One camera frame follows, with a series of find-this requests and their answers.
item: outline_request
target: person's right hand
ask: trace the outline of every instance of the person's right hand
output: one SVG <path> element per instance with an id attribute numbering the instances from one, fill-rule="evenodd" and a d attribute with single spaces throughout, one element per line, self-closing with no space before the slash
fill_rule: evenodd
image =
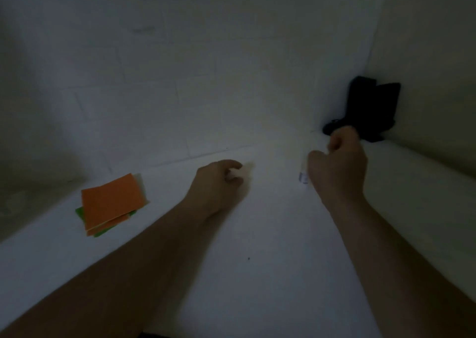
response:
<path id="1" fill-rule="evenodd" d="M 344 126 L 334 131 L 329 154 L 314 150 L 307 156 L 307 172 L 327 209 L 364 198 L 367 156 L 357 131 Z"/>

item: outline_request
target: green paper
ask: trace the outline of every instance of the green paper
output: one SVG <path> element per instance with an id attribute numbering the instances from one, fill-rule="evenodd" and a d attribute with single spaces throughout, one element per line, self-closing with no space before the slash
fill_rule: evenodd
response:
<path id="1" fill-rule="evenodd" d="M 81 220 L 84 222 L 84 209 L 83 207 L 79 207 L 77 209 L 75 209 L 75 212 L 76 212 L 76 215 L 78 215 L 78 217 L 81 218 Z M 135 213 L 137 213 L 137 210 L 133 210 L 129 213 L 130 216 L 133 216 Z M 101 230 L 99 233 L 96 233 L 93 235 L 94 238 L 97 238 L 97 237 L 100 237 L 101 235 L 103 235 L 106 231 L 108 231 L 109 229 L 112 229 L 114 228 L 115 225 L 113 225 L 112 227 L 109 227 L 107 229 L 104 229 L 104 230 Z"/>

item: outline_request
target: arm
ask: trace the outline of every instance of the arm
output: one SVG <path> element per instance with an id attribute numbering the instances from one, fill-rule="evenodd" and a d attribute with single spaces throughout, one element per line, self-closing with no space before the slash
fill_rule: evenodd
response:
<path id="1" fill-rule="evenodd" d="M 233 202 L 243 180 L 225 181 L 231 168 L 241 164 L 229 160 L 200 168 L 182 202 L 40 301 L 0 337 L 136 338 L 197 227 Z"/>
<path id="2" fill-rule="evenodd" d="M 366 201 L 357 132 L 336 131 L 312 151 L 309 177 L 329 210 L 385 338 L 473 337 L 476 304 L 448 282 Z"/>

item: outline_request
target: wall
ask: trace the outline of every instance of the wall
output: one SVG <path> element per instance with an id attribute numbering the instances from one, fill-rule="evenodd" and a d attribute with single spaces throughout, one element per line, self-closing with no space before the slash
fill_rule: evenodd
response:
<path id="1" fill-rule="evenodd" d="M 3 186 L 283 139 L 342 113 L 383 0 L 1 0 Z"/>
<path id="2" fill-rule="evenodd" d="M 388 136 L 476 176 L 476 0 L 386 0 L 366 69 L 401 82 Z"/>

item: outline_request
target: orange paper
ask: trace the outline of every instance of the orange paper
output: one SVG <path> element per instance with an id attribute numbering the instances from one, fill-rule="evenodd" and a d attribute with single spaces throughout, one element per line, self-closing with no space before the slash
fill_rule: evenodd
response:
<path id="1" fill-rule="evenodd" d="M 97 227 L 87 230 L 86 235 L 90 237 L 91 235 L 99 233 L 100 231 L 103 231 L 104 229 L 118 225 L 119 223 L 122 223 L 123 221 L 126 221 L 129 218 L 130 218 L 129 214 L 121 215 L 120 217 L 117 217 L 110 221 L 106 221 L 104 224 L 98 225 Z"/>
<path id="2" fill-rule="evenodd" d="M 82 190 L 81 199 L 84 227 L 88 233 L 92 228 L 142 208 L 146 203 L 132 174 L 100 187 Z"/>

